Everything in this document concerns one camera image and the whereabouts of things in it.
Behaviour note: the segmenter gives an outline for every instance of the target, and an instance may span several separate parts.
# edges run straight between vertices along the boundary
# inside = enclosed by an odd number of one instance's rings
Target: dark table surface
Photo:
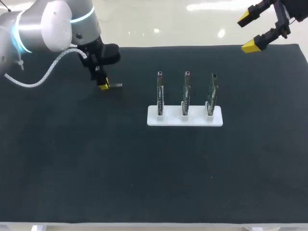
[[[308,223],[308,64],[298,45],[122,48],[100,91],[78,56],[45,84],[0,79],[0,222]],[[25,56],[33,83],[56,55]],[[156,77],[165,104],[191,104],[219,77],[220,128],[149,127]]]

